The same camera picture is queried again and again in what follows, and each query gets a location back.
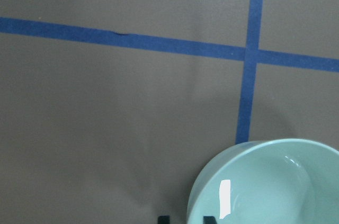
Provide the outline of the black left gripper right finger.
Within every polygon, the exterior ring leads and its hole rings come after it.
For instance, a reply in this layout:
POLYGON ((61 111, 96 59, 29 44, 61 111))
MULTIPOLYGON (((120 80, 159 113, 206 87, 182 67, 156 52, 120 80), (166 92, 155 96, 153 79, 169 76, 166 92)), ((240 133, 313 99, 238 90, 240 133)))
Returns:
POLYGON ((204 224, 216 224, 216 219, 214 216, 204 216, 203 223, 204 224))

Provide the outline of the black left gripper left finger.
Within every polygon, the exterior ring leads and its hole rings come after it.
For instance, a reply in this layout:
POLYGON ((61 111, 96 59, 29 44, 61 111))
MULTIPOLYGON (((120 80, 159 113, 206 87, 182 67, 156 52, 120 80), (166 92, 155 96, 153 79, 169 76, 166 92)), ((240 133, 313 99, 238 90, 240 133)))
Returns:
POLYGON ((170 224, 169 216, 158 216, 158 224, 170 224))

